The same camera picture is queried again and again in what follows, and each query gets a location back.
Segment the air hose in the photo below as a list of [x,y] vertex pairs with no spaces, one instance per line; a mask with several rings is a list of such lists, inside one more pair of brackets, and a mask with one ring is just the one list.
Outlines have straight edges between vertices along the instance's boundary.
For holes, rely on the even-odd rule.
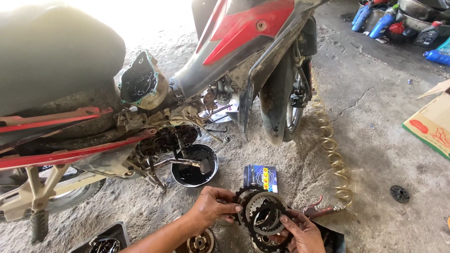
[[317,123],[320,125],[320,130],[324,135],[322,137],[322,147],[327,154],[328,161],[333,169],[333,174],[344,180],[344,185],[336,186],[334,188],[337,190],[334,196],[345,204],[344,208],[347,208],[351,206],[355,199],[355,195],[349,188],[349,170],[342,159],[342,155],[337,151],[338,143],[333,139],[334,129],[326,112],[325,104],[319,95],[319,87],[312,70],[311,77],[313,88],[313,96],[311,99],[313,103],[311,106],[315,109],[314,114],[318,118]]

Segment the motorcycle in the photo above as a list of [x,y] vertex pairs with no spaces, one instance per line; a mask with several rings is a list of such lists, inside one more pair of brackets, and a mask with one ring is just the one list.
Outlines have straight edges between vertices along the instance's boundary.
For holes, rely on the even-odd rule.
[[312,97],[313,12],[326,1],[193,0],[198,45],[186,65],[166,77],[142,51],[118,85],[126,48],[110,27],[66,5],[2,15],[0,222],[30,219],[39,243],[49,213],[88,200],[107,177],[163,190],[159,167],[207,170],[186,148],[202,131],[230,141],[205,123],[232,99],[227,115],[245,140],[258,95],[269,143],[291,141]]

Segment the clutch kit box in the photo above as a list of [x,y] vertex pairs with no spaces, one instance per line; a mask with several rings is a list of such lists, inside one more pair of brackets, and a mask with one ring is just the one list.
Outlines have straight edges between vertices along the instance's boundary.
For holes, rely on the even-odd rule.
[[437,84],[418,99],[437,93],[440,94],[402,126],[450,160],[450,79]]
[[247,165],[244,167],[244,186],[257,184],[278,193],[277,171],[272,166]]

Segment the gray seat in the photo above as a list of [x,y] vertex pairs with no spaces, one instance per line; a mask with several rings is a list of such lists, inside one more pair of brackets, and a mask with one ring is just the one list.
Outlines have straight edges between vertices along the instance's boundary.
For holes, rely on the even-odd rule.
[[113,29],[67,5],[0,13],[0,117],[101,87],[124,59]]

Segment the hand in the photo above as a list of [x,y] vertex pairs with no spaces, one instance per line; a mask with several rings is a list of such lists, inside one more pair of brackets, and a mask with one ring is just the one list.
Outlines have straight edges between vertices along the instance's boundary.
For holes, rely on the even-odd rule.
[[242,211],[240,205],[233,203],[234,196],[235,194],[229,190],[205,186],[187,214],[198,221],[200,233],[211,226],[217,218],[233,223],[234,219],[228,214]]
[[294,237],[288,244],[290,253],[325,253],[324,242],[316,225],[300,211],[289,209],[289,212],[299,223],[282,215],[280,221],[285,229],[280,232],[281,235],[268,236],[269,239],[280,244],[291,232]]

